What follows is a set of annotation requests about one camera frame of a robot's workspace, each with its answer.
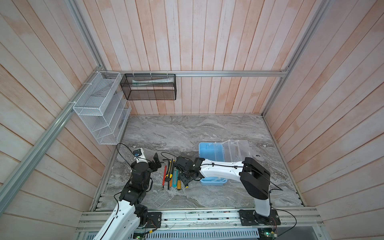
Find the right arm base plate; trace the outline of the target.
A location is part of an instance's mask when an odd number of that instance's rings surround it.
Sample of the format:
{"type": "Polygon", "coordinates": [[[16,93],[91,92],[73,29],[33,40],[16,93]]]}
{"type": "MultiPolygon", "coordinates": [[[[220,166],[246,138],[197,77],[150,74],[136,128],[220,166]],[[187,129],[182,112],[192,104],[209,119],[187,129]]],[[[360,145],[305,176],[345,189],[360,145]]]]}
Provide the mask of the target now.
{"type": "Polygon", "coordinates": [[[255,210],[239,210],[238,213],[242,226],[281,225],[281,220],[276,210],[271,210],[268,217],[257,214],[255,210]]]}

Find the blue translucent plastic toolbox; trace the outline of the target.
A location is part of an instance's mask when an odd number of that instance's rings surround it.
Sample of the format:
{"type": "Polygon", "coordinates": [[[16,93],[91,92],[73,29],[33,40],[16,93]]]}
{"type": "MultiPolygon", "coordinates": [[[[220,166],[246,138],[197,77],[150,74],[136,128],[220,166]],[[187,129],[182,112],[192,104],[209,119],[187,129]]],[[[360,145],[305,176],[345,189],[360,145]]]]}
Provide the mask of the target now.
{"type": "MultiPolygon", "coordinates": [[[[222,143],[199,143],[199,157],[217,162],[239,162],[251,157],[251,148],[246,140],[227,140],[222,143]]],[[[200,180],[203,186],[223,186],[226,183],[240,185],[241,182],[224,178],[204,178],[200,180]]]]}

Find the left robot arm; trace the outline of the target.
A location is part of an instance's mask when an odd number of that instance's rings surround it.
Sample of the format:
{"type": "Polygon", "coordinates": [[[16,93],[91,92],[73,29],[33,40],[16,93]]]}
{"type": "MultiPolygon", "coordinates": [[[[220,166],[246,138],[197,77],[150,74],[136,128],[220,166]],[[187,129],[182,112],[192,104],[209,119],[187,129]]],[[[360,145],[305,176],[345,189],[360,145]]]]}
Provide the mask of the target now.
{"type": "Polygon", "coordinates": [[[158,154],[154,155],[153,161],[148,161],[143,158],[141,150],[136,150],[134,157],[136,161],[132,163],[131,178],[121,191],[110,217],[94,237],[95,240],[127,240],[139,227],[146,230],[145,234],[161,227],[162,213],[148,213],[148,208],[141,202],[152,187],[151,173],[156,172],[162,164],[158,154]]]}

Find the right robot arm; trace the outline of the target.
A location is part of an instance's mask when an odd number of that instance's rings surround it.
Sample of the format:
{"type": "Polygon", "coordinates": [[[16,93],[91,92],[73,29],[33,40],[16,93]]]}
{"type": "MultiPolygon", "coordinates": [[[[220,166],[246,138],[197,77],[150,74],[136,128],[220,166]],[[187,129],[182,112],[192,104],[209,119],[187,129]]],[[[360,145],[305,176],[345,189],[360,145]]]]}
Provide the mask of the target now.
{"type": "Polygon", "coordinates": [[[253,158],[246,157],[239,162],[217,162],[204,158],[194,161],[178,157],[176,168],[185,187],[196,179],[224,178],[243,184],[247,193],[255,200],[256,214],[269,217],[271,174],[253,158]]]}

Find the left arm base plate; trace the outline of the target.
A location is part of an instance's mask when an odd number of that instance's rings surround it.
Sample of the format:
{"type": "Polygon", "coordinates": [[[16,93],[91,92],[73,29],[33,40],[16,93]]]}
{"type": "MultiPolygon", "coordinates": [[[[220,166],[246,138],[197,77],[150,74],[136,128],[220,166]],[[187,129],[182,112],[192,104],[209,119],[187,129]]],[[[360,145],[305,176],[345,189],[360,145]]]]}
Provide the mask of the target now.
{"type": "Polygon", "coordinates": [[[140,219],[139,228],[158,229],[162,223],[162,212],[149,212],[138,214],[140,219]]]}

